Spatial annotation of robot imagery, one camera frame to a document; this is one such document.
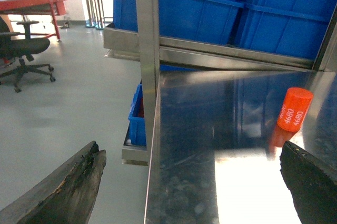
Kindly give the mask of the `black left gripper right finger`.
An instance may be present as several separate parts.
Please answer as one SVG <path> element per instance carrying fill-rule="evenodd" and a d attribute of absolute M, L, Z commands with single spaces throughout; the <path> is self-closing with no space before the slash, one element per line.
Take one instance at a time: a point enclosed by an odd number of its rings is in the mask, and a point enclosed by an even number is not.
<path fill-rule="evenodd" d="M 336 223 L 336 170 L 290 141 L 280 164 L 300 222 Z"/>

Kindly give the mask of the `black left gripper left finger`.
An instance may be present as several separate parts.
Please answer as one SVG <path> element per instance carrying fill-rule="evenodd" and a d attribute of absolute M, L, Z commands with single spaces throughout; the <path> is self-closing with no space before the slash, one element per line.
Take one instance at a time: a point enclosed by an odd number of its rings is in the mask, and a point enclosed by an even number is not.
<path fill-rule="evenodd" d="M 98 195 L 106 151 L 95 141 L 1 210 L 1 223 L 88 223 Z"/>

